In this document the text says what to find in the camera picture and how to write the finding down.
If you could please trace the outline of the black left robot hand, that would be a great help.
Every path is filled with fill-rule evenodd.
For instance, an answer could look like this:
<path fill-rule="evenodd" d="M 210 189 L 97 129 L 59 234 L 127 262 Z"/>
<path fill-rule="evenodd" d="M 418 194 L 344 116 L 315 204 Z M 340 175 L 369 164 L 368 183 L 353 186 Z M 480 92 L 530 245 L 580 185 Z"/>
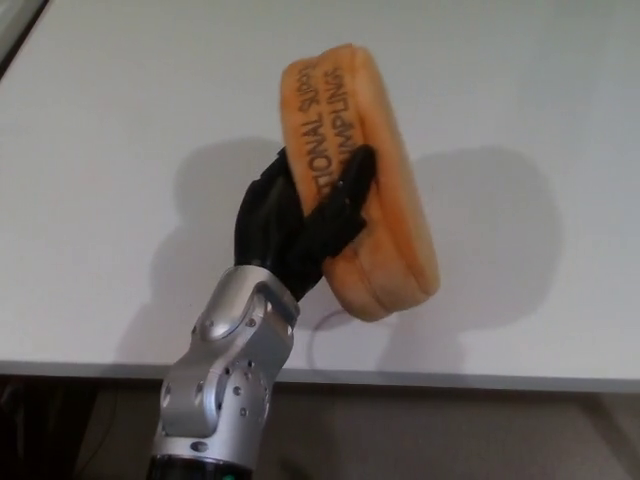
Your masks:
<path fill-rule="evenodd" d="M 376 176 L 376 153 L 358 146 L 329 193 L 303 212 L 284 149 L 247 188 L 234 228 L 234 264 L 271 272 L 301 300 L 337 257 L 365 229 L 362 213 Z"/>

